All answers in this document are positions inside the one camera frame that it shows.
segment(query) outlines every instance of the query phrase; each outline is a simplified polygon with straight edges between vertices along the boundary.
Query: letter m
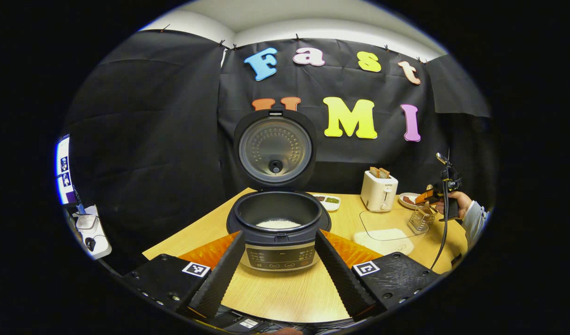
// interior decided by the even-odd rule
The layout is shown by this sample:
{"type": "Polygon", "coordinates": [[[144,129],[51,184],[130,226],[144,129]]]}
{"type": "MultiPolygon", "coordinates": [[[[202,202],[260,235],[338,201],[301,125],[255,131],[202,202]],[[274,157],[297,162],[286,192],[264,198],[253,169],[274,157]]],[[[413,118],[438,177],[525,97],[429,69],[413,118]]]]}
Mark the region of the letter m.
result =
{"type": "Polygon", "coordinates": [[[355,133],[359,138],[376,138],[378,133],[374,130],[374,117],[372,108],[374,103],[369,100],[357,100],[351,112],[341,98],[327,97],[322,100],[328,106],[328,129],[324,135],[329,137],[342,136],[339,123],[345,129],[347,136],[353,136],[355,128],[359,124],[359,129],[355,133]]]}

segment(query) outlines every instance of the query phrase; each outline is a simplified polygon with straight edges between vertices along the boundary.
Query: white device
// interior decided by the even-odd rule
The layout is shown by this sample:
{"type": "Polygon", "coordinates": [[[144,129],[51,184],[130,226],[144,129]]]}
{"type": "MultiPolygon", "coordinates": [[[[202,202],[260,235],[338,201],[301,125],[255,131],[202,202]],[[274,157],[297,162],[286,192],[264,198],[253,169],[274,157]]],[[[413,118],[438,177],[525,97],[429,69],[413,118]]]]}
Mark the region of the white device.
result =
{"type": "Polygon", "coordinates": [[[363,174],[361,200],[368,210],[388,212],[393,208],[398,180],[395,177],[377,178],[369,171],[363,174]]]}
{"type": "Polygon", "coordinates": [[[91,255],[93,259],[99,259],[101,257],[107,256],[111,253],[111,244],[105,235],[105,231],[102,229],[100,219],[98,218],[97,206],[90,206],[85,208],[86,214],[73,214],[76,220],[76,228],[82,234],[82,244],[84,250],[91,255]],[[88,250],[86,248],[87,238],[92,238],[95,240],[94,249],[88,250]]]}

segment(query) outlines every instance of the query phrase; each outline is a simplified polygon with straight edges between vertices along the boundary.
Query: lab sleeve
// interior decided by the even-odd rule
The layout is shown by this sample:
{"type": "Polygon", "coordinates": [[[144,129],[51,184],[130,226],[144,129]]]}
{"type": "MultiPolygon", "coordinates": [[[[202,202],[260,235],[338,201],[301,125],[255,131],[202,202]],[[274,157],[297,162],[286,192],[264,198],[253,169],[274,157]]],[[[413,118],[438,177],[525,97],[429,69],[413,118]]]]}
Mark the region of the lab sleeve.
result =
{"type": "Polygon", "coordinates": [[[485,211],[485,208],[477,203],[477,201],[472,201],[469,208],[465,213],[465,218],[463,218],[463,228],[465,229],[465,237],[467,239],[467,248],[472,248],[472,246],[477,242],[481,235],[481,231],[485,227],[489,212],[485,211]]]}

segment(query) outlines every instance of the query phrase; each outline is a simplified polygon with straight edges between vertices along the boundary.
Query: rice cooker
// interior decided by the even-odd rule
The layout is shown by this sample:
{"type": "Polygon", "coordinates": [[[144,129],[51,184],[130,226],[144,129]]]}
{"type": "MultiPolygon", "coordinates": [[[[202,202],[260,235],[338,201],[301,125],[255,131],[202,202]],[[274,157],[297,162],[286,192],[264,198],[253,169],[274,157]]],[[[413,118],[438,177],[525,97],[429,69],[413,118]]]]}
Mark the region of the rice cooker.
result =
{"type": "Polygon", "coordinates": [[[239,121],[234,134],[240,175],[256,192],[239,198],[227,218],[227,231],[244,231],[241,263],[260,271],[297,271],[319,261],[318,229],[331,219],[320,201],[296,191],[312,176],[316,131],[293,110],[259,110],[239,121]]]}

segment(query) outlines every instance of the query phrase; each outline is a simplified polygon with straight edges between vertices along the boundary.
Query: bread slice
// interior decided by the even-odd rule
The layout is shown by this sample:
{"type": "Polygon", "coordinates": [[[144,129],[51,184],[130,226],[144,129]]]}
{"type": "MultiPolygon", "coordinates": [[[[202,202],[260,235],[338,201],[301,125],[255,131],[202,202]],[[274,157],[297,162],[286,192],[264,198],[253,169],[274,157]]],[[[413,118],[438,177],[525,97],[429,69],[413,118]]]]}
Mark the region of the bread slice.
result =
{"type": "Polygon", "coordinates": [[[380,178],[390,178],[390,172],[384,170],[382,167],[380,168],[380,178]]]}
{"type": "Polygon", "coordinates": [[[376,169],[374,166],[370,166],[369,171],[376,178],[380,178],[380,170],[376,169]]]}

